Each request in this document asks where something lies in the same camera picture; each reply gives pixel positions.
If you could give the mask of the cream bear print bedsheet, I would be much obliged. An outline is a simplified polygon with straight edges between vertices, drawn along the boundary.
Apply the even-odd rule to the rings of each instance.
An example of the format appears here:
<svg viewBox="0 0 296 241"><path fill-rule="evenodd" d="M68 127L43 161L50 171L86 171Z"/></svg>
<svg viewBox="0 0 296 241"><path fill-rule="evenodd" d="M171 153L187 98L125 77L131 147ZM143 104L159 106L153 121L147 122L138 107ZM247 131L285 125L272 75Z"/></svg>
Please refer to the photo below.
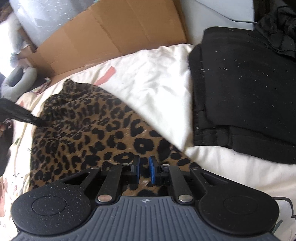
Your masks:
<svg viewBox="0 0 296 241"><path fill-rule="evenodd" d="M280 240L295 240L295 165L272 163L223 147L193 147L193 94L188 66L192 48L179 44L115 58L66 74L43 93L25 93L16 103L38 116L44 101L59 93L67 78L93 84L107 77L100 87L128 104L202 168L276 198L280 216L274 234ZM11 240L17 234L10 209L14 200L28 190L33 132L34 126L15 122L11 157L1 177L1 240Z"/></svg>

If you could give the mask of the black folded clothes stack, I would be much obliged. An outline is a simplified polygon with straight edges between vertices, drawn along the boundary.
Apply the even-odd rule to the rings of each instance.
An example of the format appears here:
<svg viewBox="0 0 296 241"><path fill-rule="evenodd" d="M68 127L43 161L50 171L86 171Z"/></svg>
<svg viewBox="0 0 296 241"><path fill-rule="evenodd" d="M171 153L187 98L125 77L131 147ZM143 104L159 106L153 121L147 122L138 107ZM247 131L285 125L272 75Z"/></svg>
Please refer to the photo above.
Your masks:
<svg viewBox="0 0 296 241"><path fill-rule="evenodd" d="M189 54L193 143L295 163L295 1L253 30L210 27Z"/></svg>

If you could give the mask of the brown cardboard sheet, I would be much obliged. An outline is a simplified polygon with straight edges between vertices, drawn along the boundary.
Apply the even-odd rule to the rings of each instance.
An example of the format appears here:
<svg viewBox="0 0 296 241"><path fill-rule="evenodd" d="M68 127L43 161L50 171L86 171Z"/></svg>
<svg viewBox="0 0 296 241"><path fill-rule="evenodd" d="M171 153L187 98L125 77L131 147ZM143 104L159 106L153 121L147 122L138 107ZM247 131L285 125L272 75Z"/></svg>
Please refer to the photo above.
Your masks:
<svg viewBox="0 0 296 241"><path fill-rule="evenodd" d="M60 80L142 49L186 43L180 1L99 1L53 33L20 65Z"/></svg>

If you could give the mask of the floral folded cloth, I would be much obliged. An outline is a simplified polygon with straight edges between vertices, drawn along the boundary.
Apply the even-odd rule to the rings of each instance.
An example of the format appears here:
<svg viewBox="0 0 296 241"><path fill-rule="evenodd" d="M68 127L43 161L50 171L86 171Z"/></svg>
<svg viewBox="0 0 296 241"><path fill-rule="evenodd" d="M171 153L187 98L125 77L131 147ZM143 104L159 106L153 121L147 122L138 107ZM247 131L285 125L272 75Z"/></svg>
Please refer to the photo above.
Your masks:
<svg viewBox="0 0 296 241"><path fill-rule="evenodd" d="M36 95L41 94L49 87L49 85L51 84L51 79L46 77L39 79L39 82L41 82L41 84L31 90L31 92Z"/></svg>

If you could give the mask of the leopard print garment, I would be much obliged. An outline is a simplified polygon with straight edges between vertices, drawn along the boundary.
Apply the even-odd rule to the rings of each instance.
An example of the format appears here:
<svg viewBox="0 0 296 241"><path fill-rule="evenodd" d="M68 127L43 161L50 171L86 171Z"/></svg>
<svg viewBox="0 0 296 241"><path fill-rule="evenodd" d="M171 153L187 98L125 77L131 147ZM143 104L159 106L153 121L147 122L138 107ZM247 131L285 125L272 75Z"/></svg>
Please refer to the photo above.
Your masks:
<svg viewBox="0 0 296 241"><path fill-rule="evenodd" d="M108 91L70 79L44 103L35 129L29 188L36 189L90 167L103 171L140 156L140 181L126 196L158 196L161 187L149 176L149 157L188 172L197 163L167 141L133 109Z"/></svg>

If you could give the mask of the white pillar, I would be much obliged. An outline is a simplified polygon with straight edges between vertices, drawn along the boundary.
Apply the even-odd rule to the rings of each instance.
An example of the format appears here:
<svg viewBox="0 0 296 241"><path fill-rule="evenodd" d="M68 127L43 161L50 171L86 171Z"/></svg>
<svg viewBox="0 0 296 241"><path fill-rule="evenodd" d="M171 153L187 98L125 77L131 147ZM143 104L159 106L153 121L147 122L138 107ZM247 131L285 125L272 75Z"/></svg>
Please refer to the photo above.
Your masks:
<svg viewBox="0 0 296 241"><path fill-rule="evenodd" d="M204 30L227 27L252 30L255 24L253 1L180 1L188 43L199 44Z"/></svg>

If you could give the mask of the grey neck pillow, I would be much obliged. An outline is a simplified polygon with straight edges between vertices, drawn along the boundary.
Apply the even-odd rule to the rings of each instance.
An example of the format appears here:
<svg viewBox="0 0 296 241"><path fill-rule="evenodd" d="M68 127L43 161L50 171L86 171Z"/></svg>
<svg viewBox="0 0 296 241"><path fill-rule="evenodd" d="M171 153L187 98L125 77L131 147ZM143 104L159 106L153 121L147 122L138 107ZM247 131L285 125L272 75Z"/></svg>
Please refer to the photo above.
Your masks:
<svg viewBox="0 0 296 241"><path fill-rule="evenodd" d="M20 67L15 68L1 85L1 97L16 102L32 87L37 75L37 70L33 67L28 67L25 71Z"/></svg>

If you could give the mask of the grey cabinet panel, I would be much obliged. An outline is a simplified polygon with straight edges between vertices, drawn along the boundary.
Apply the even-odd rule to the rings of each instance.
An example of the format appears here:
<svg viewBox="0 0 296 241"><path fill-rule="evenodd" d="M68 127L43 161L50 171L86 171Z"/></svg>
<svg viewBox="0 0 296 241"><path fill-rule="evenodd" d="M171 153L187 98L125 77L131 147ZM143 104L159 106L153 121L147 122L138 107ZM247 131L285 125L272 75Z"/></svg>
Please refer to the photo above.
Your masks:
<svg viewBox="0 0 296 241"><path fill-rule="evenodd" d="M56 30L85 11L95 0L10 1L20 24L38 47Z"/></svg>

